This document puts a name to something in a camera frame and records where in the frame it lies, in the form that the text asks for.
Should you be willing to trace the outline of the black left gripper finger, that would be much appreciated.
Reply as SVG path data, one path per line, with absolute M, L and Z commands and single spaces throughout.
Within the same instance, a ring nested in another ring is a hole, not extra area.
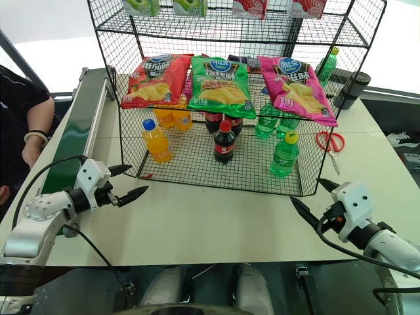
M 148 186 L 141 186 L 127 192 L 127 194 L 122 197 L 117 197 L 117 206 L 123 207 L 137 200 L 139 197 L 141 197 L 141 195 L 143 195 L 143 193 L 147 191 L 147 189 L 148 189 Z
M 132 166 L 127 165 L 127 164 L 113 165 L 113 166 L 108 167 L 111 177 L 118 176 L 118 175 L 128 171 L 131 168 L 132 168 Z

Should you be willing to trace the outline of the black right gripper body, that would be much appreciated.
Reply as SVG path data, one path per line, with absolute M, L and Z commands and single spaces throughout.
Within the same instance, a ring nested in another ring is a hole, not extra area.
M 322 215 L 321 219 L 316 225 L 316 232 L 324 234 L 328 230 L 339 234 L 345 225 L 345 207 L 341 201 L 335 202 Z

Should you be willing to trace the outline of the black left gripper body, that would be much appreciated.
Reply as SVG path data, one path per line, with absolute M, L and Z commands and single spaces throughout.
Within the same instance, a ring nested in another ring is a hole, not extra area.
M 119 205 L 118 197 L 112 193 L 112 189 L 112 184 L 110 182 L 106 182 L 102 188 L 97 188 L 94 191 L 94 198 L 98 207 L 108 204 L 112 204 L 113 206 Z

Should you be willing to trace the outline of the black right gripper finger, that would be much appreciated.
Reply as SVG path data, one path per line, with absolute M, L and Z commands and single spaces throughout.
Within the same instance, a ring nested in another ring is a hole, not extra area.
M 293 206 L 295 207 L 298 214 L 314 229 L 316 230 L 317 225 L 319 223 L 319 219 L 317 219 L 311 212 L 309 207 L 307 207 L 301 200 L 297 199 L 296 197 L 290 196 L 289 197 Z
M 318 182 L 329 192 L 332 193 L 336 188 L 339 187 L 339 185 L 336 182 L 333 182 L 332 180 L 326 179 L 326 178 L 319 178 Z

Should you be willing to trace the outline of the person's left hand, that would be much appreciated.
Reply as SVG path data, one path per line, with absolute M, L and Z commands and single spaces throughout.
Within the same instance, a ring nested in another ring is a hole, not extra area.
M 44 140 L 38 136 L 30 136 L 22 150 L 22 158 L 32 169 L 43 149 Z

